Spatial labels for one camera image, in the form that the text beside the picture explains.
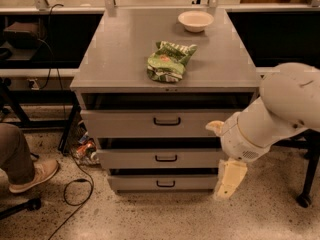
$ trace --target terrazzo floor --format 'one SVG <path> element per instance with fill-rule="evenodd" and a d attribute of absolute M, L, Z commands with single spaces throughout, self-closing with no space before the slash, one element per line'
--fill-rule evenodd
<path fill-rule="evenodd" d="M 39 210 L 23 210 L 0 220 L 2 240 L 320 239 L 319 173 L 312 191 L 313 204 L 302 208 L 295 201 L 307 169 L 305 150 L 272 148 L 249 165 L 232 198 L 220 202 L 208 191 L 115 194 L 99 166 L 81 166 L 93 177 L 94 190 L 75 212 L 79 207 L 64 200 L 65 186 L 89 177 L 70 156 L 57 151 L 62 131 L 28 131 L 25 135 L 32 152 L 40 159 L 57 159 L 60 169 L 47 183 L 19 195 L 9 192 L 7 177 L 0 171 L 0 211 L 35 197 L 42 201 Z M 73 183 L 66 197 L 68 202 L 79 203 L 89 191 L 87 182 Z"/>

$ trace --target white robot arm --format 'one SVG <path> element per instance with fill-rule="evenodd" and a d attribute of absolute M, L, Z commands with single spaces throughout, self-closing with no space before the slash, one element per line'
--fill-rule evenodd
<path fill-rule="evenodd" d="M 320 70 L 300 63 L 285 63 L 266 74 L 260 97 L 225 122 L 206 125 L 221 139 L 230 157 L 219 165 L 217 199 L 229 198 L 247 172 L 246 163 L 269 152 L 279 140 L 312 129 L 320 132 Z"/>

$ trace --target electrical wire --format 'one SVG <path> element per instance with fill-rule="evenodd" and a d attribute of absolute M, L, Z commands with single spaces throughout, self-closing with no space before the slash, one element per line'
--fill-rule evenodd
<path fill-rule="evenodd" d="M 53 8 L 55 8 L 57 6 L 64 6 L 64 5 L 63 4 L 55 4 L 50 8 L 49 17 L 48 17 L 48 34 L 49 34 L 48 38 L 49 38 L 49 40 L 52 40 L 51 15 L 52 15 L 52 12 L 53 12 Z M 54 56 L 54 53 L 53 53 L 53 50 L 52 50 L 51 46 L 45 40 L 38 39 L 38 41 L 43 43 L 43 44 L 45 44 L 46 47 L 48 48 L 48 50 L 50 52 L 50 55 L 51 55 L 50 65 L 52 66 L 53 62 L 55 61 L 55 56 Z M 49 67 L 49 72 L 48 72 L 48 75 L 47 75 L 47 78 L 46 78 L 46 82 L 45 82 L 45 84 L 43 86 L 39 87 L 39 90 L 43 90 L 48 85 L 48 82 L 49 82 L 49 79 L 50 79 L 50 76 L 51 76 L 51 68 L 52 68 L 51 66 Z M 61 92 L 63 94 L 64 89 L 63 89 L 63 85 L 62 85 L 62 81 L 61 81 L 59 68 L 57 68 L 57 74 L 58 74 L 58 79 L 59 79 L 59 84 L 60 84 L 60 90 L 61 90 Z M 65 102 L 62 101 L 62 103 L 63 103 L 62 104 L 62 106 L 63 106 L 63 117 L 64 117 L 64 120 L 66 120 L 67 115 L 66 115 Z"/>
<path fill-rule="evenodd" d="M 70 206 L 78 206 L 78 208 L 75 209 L 74 212 L 71 213 L 71 215 L 70 215 L 67 219 L 65 219 L 65 221 L 50 235 L 50 237 L 48 238 L 48 240 L 52 239 L 52 237 L 69 221 L 69 219 L 70 219 L 71 217 L 73 217 L 73 215 L 75 215 L 75 214 L 87 203 L 87 201 L 90 199 L 90 197 L 91 197 L 91 195 L 92 195 L 92 193 L 93 193 L 93 190 L 94 190 L 94 180 L 93 180 L 92 176 L 91 176 L 89 173 L 87 173 L 85 170 L 83 170 L 83 169 L 77 164 L 77 162 L 75 161 L 75 159 L 74 159 L 73 156 L 71 156 L 71 157 L 72 157 L 73 161 L 75 162 L 75 164 L 77 165 L 77 167 L 78 167 L 84 174 L 86 174 L 86 175 L 90 178 L 90 180 L 87 180 L 87 179 L 84 179 L 84 178 L 79 178 L 79 179 L 75 179 L 75 180 L 73 180 L 73 181 L 70 181 L 70 182 L 65 186 L 65 188 L 64 188 L 64 190 L 63 190 L 63 198 L 64 198 L 64 201 L 65 201 L 68 205 L 70 205 Z M 80 202 L 80 203 L 76 203 L 76 204 L 68 201 L 67 196 L 66 196 L 68 187 L 69 187 L 70 185 L 74 184 L 74 183 L 89 183 L 89 185 L 90 185 L 90 191 L 89 191 L 88 196 L 84 199 L 84 201 L 82 201 L 82 202 Z"/>

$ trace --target cabinet top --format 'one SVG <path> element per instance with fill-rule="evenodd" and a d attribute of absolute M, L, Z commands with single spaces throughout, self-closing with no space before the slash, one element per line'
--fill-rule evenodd
<path fill-rule="evenodd" d="M 214 22 L 200 33 L 191 33 L 178 22 L 189 9 L 106 10 L 71 89 L 143 88 L 145 90 L 257 87 L 259 75 L 223 8 L 197 8 L 210 13 Z M 147 59 L 157 41 L 196 44 L 183 79 L 159 83 L 147 75 Z"/>

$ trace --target snack bag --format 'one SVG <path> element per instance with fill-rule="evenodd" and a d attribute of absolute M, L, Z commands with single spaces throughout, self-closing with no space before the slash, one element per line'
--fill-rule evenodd
<path fill-rule="evenodd" d="M 166 41 L 156 45 L 159 50 L 148 58 L 149 78 L 159 82 L 179 82 L 197 45 L 184 46 Z"/>

